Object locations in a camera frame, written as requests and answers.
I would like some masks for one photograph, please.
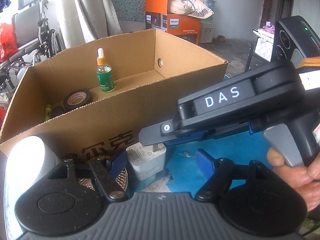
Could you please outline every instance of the round hole in box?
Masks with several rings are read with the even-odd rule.
[[[162,59],[158,58],[158,66],[159,67],[162,67],[163,66],[163,61]]]

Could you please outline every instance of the black electrical tape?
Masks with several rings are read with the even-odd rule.
[[[67,112],[89,103],[92,103],[92,96],[87,89],[73,91],[63,100],[63,106]]]
[[[64,111],[62,106],[56,106],[54,109],[51,111],[50,119],[57,117],[59,115],[64,114],[66,111]]]

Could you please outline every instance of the orange philips box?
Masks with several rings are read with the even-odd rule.
[[[198,44],[201,19],[168,13],[168,0],[146,0],[146,29],[157,29]]]

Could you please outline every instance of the white power adapter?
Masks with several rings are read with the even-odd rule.
[[[143,146],[136,143],[127,148],[128,160],[138,180],[144,180],[164,169],[165,152],[163,143]]]

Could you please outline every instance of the blue tabletop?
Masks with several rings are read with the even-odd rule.
[[[259,160],[266,164],[269,144],[261,133],[250,135],[243,132],[221,139],[210,139],[202,142],[185,143],[167,148],[166,162],[163,171],[154,176],[138,181],[129,172],[131,191],[147,192],[191,192],[192,196],[206,182],[205,176],[196,165],[196,151],[202,148],[214,158],[228,158],[237,164],[249,164],[251,160]],[[243,183],[234,181],[232,187]]]

